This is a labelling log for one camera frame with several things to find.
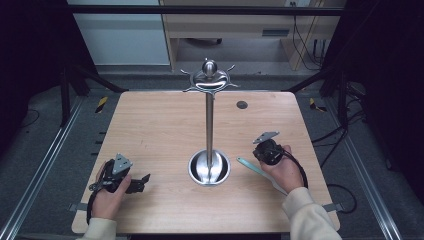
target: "metal pole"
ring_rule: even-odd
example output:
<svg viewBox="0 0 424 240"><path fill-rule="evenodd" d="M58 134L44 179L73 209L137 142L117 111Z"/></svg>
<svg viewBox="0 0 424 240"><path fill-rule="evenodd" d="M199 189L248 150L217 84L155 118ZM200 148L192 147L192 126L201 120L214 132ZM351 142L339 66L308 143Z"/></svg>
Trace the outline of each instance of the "metal pole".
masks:
<svg viewBox="0 0 424 240"><path fill-rule="evenodd" d="M362 9L260 6L151 6L151 5L47 5L48 10L90 14L211 14L211 15L287 15L345 16L362 14Z"/></svg>
<svg viewBox="0 0 424 240"><path fill-rule="evenodd" d="M214 96L210 93L206 93L206 150L209 179L211 176L213 152L213 101Z"/></svg>

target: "round metal base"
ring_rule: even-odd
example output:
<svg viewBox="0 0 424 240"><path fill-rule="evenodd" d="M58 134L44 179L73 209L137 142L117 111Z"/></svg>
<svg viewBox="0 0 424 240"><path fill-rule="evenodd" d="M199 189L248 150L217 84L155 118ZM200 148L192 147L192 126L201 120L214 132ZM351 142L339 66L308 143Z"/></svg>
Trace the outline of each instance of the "round metal base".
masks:
<svg viewBox="0 0 424 240"><path fill-rule="evenodd" d="M219 150L212 150L212 167L207 164L207 151L195 153L188 164L190 177L202 186L216 186L230 175L230 160Z"/></svg>

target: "metal rail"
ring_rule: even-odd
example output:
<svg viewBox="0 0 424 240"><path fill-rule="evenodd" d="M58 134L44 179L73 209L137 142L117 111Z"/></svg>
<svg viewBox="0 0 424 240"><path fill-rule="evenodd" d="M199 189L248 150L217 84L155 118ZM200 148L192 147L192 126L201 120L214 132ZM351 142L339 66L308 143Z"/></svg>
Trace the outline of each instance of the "metal rail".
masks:
<svg viewBox="0 0 424 240"><path fill-rule="evenodd" d="M46 8L84 14L345 16L365 13L363 9L262 6L47 5Z"/></svg>
<svg viewBox="0 0 424 240"><path fill-rule="evenodd" d="M69 131L71 130L75 119L78 116L81 105L84 101L84 98L78 97L73 109L72 115L69 118L69 121L64 127L59 129L53 143L50 145L49 150L44 156L43 161L37 169L37 172L34 174L30 184L28 185L25 193L21 197L18 205L15 207L11 216L7 219L6 224L2 227L0 231L1 240L13 240L20 227L22 226L23 221L25 220L26 215L28 214L32 204L34 203L35 198L37 197L38 192L41 190L43 183L53 166L60 149L65 142Z"/></svg>
<svg viewBox="0 0 424 240"><path fill-rule="evenodd" d="M336 107L334 106L333 101L330 101L327 98L324 98L324 101L329 109L329 112L331 113L331 116L333 117L335 124L340 126L336 114ZM384 200L377 189L377 186L364 166L361 156L356 150L352 139L349 137L349 134L346 136L344 142L345 149L348 155L350 155L349 159L352 167L356 173L356 176L358 177L358 181L361 184L362 189L364 190L365 196L368 199L368 202L374 212L378 224L380 225L384 237L388 240L402 239L396 223L394 222L389 210L387 209L386 204L384 203Z"/></svg>

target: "cabinet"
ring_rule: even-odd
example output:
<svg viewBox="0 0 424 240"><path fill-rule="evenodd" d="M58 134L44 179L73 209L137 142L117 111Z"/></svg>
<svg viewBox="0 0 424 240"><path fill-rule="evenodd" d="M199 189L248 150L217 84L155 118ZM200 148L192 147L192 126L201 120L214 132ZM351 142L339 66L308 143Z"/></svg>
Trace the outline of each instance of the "cabinet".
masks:
<svg viewBox="0 0 424 240"><path fill-rule="evenodd" d="M191 5L191 6L265 6L284 7L284 0L160 0L164 6ZM345 0L311 0L309 7L343 7ZM162 16L165 37L168 45L168 55L172 69L178 52L178 41L181 38L279 38L284 46L285 54L293 70L300 66L301 58L306 48L299 35L308 45L312 39L331 39L339 17L326 16L299 16L296 24L299 35L295 34L294 43L300 52L297 53L293 44L293 16L265 16L265 15L172 15Z"/></svg>
<svg viewBox="0 0 424 240"><path fill-rule="evenodd" d="M71 5L158 5L156 0L67 0ZM113 66L168 65L159 14L74 14L94 63Z"/></svg>

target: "small round object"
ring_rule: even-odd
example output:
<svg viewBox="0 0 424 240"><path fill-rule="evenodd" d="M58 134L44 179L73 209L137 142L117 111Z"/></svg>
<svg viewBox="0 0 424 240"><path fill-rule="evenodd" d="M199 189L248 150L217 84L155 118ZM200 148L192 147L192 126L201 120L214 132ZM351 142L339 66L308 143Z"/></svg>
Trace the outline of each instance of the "small round object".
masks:
<svg viewBox="0 0 424 240"><path fill-rule="evenodd" d="M206 77L211 78L218 71L218 65L213 60L206 60L202 65L202 71Z"/></svg>
<svg viewBox="0 0 424 240"><path fill-rule="evenodd" d="M238 101L237 102L237 107L240 108L240 109L246 109L247 106L248 106L248 104L245 101Z"/></svg>

